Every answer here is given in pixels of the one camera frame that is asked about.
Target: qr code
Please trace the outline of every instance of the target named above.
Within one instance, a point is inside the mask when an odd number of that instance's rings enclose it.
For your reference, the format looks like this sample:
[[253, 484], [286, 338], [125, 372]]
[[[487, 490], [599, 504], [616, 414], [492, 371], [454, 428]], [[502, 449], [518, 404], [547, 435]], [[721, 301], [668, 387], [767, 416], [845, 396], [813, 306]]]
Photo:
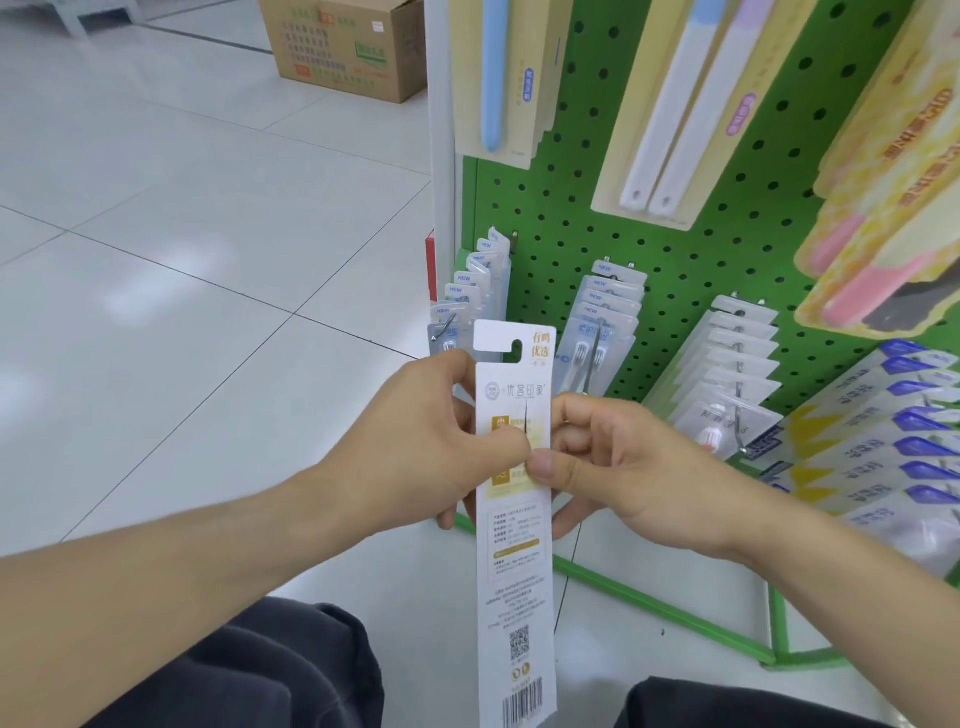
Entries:
[[530, 625], [510, 633], [510, 662], [530, 654]]

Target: green pegboard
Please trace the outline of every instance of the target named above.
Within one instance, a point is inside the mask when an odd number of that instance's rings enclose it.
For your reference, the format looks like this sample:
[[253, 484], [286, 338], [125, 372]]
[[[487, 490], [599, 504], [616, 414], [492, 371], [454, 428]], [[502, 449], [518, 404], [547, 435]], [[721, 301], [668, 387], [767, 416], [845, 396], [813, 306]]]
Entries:
[[[793, 255], [821, 205], [811, 189], [817, 165], [911, 0], [820, 3], [689, 232], [590, 209], [649, 5], [577, 0], [556, 125], [530, 171], [467, 160], [464, 244], [491, 225], [519, 231], [510, 319], [560, 330], [595, 259], [649, 274], [636, 345], [608, 392], [627, 400], [643, 400], [717, 294], [765, 299], [781, 311], [774, 357], [783, 382], [768, 406], [786, 413], [875, 345], [796, 324], [790, 312], [812, 281]], [[956, 327], [938, 327], [920, 341], [947, 347]]]

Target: blue toothbrush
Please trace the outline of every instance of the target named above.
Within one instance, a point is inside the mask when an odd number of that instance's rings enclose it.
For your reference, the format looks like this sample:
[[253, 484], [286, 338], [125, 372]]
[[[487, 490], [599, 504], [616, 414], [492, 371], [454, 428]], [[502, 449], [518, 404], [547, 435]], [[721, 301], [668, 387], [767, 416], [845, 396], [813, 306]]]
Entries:
[[484, 0], [480, 138], [488, 152], [499, 148], [502, 136], [509, 29], [510, 0]]

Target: cardboard box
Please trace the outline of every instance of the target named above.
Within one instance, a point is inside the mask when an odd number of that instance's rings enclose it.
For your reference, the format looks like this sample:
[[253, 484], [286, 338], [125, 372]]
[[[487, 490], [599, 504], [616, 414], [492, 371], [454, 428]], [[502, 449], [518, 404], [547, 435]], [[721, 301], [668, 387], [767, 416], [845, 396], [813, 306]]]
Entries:
[[423, 0], [259, 0], [280, 76], [401, 103], [426, 88]]

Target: forearm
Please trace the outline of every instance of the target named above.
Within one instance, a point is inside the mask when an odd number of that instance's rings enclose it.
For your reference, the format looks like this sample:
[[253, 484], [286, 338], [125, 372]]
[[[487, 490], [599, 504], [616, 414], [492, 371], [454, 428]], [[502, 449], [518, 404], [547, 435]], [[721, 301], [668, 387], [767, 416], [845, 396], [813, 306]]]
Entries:
[[918, 728], [960, 715], [960, 595], [876, 539], [770, 493], [746, 563]]
[[0, 561], [3, 724], [84, 723], [261, 596], [350, 547], [335, 513], [301, 525], [297, 490], [288, 483]]

